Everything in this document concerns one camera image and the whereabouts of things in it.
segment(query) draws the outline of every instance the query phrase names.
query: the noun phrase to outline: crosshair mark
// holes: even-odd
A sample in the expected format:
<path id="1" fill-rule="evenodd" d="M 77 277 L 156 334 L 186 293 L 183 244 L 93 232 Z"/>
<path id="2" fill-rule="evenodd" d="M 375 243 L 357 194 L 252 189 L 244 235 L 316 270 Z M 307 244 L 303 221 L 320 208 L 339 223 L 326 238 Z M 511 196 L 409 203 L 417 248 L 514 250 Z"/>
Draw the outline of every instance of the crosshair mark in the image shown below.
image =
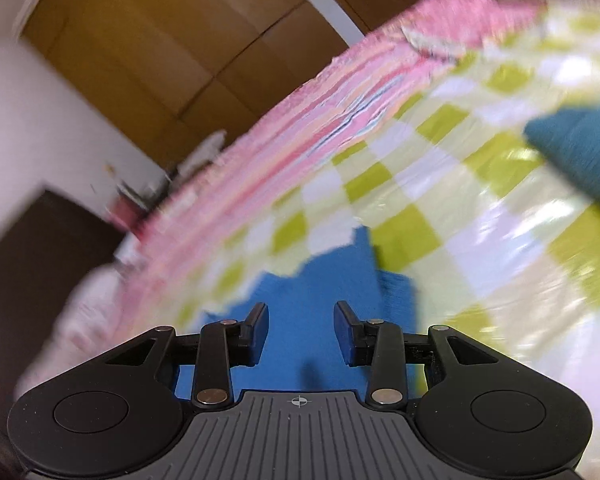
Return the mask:
<path id="1" fill-rule="evenodd" d="M 311 401 L 308 400 L 308 399 L 305 399 L 304 397 L 297 396 L 297 397 L 294 397 L 293 399 L 291 399 L 291 400 L 289 400 L 287 402 L 291 402 L 294 406 L 297 406 L 298 408 L 301 408 L 306 403 L 311 402 Z"/>

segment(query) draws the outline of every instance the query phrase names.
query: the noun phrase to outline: bed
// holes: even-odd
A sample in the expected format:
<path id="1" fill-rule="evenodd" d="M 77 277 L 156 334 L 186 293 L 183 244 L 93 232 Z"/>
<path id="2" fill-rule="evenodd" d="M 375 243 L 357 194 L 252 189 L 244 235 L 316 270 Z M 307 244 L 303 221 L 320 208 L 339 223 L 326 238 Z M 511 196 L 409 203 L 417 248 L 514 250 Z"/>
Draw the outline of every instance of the bed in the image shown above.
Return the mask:
<path id="1" fill-rule="evenodd" d="M 379 267 L 416 284 L 420 330 L 449 324 L 587 401 L 580 472 L 600 479 L 600 207 L 522 136 L 597 102 L 599 7 L 423 0 L 148 219 L 91 353 L 160 324 L 194 332 L 263 272 L 293 274 L 365 225 Z M 37 362 L 23 388 L 58 371 Z"/>

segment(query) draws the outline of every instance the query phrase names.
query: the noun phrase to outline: blue towel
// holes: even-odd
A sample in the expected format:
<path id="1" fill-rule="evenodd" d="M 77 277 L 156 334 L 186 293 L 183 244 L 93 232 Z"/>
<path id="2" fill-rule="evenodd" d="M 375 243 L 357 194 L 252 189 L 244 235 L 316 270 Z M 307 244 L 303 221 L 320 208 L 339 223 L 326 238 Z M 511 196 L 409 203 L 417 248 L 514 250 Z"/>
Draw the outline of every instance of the blue towel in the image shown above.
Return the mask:
<path id="1" fill-rule="evenodd" d="M 578 188 L 600 202 L 600 107 L 562 108 L 531 121 L 525 135 Z"/>
<path id="2" fill-rule="evenodd" d="M 353 244 L 308 261 L 297 276 L 264 274 L 251 297 L 222 317 L 244 319 L 251 307 L 269 305 L 269 336 L 260 363 L 232 368 L 236 397 L 253 390 L 366 390 L 366 367 L 350 368 L 333 331 L 333 306 L 346 300 L 360 319 L 381 317 L 413 332 L 413 287 L 401 274 L 378 271 L 365 227 Z M 189 398 L 191 370 L 182 367 L 176 394 Z"/>

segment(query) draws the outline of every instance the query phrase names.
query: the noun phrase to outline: wooden wardrobe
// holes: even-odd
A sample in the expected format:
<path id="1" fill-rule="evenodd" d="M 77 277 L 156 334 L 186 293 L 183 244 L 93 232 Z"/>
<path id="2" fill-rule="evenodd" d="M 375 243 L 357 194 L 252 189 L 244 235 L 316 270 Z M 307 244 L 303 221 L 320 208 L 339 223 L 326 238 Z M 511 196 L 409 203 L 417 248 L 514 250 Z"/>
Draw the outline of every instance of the wooden wardrobe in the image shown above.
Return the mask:
<path id="1" fill-rule="evenodd" d="M 40 0 L 24 36 L 165 168 L 346 49 L 306 0 Z"/>

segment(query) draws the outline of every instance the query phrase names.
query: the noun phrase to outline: checkered bedsheet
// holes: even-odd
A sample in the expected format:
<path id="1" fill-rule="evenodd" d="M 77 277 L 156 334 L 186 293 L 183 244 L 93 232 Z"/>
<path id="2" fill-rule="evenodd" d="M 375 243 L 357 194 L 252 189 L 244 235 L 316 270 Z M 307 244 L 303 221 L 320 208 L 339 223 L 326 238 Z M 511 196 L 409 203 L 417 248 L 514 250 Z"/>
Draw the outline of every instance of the checkered bedsheet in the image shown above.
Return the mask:
<path id="1" fill-rule="evenodd" d="M 589 403 L 596 430 L 582 468 L 600 478 L 600 208 L 522 137 L 531 118 L 598 101 L 600 11 L 552 7 L 408 99 L 142 322 L 194 330 L 201 311 L 222 312 L 264 270 L 291 274 L 364 224 L 379 266 L 414 279 L 421 330 L 452 325 Z"/>

